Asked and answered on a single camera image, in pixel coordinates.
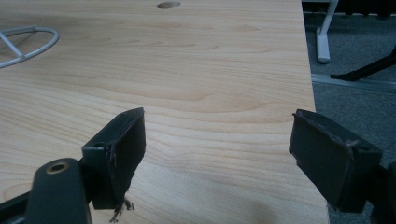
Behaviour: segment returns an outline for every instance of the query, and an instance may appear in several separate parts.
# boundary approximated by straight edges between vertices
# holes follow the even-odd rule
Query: desk surface
[[[136,211],[120,223],[328,223],[288,152],[291,114],[314,109],[301,1],[159,3],[2,1],[0,28],[38,24],[61,38],[0,70],[0,202],[143,106],[147,152],[127,193]],[[111,215],[92,211],[94,223]]]

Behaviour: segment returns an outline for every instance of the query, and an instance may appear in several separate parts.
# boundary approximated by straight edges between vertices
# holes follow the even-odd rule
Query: wooden desk
[[[143,106],[147,152],[127,194],[136,211],[120,223],[328,223],[288,152],[291,113],[314,109],[301,1],[159,3],[2,1],[0,28],[37,24],[61,37],[0,70],[0,201]],[[92,210],[94,223],[111,215]]]

